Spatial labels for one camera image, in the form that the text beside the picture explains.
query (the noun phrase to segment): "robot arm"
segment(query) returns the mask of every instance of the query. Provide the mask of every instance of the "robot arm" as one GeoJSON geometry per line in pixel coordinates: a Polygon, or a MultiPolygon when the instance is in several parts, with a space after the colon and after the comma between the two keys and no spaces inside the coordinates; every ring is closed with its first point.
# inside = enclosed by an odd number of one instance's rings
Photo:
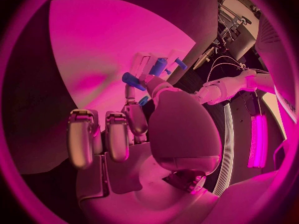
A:
{"type": "Polygon", "coordinates": [[[201,104],[214,105],[232,98],[240,90],[252,92],[256,89],[275,94],[274,83],[269,74],[246,70],[237,77],[225,77],[203,84],[203,87],[195,92],[195,96],[201,104]]]}

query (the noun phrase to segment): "magenta lighting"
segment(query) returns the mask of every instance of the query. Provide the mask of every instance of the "magenta lighting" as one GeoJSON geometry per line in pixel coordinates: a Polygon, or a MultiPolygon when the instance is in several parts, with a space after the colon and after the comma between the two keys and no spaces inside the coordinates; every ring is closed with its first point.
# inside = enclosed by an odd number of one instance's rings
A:
{"type": "Polygon", "coordinates": [[[268,129],[265,115],[251,117],[251,148],[248,168],[264,168],[268,150],[268,129]]]}

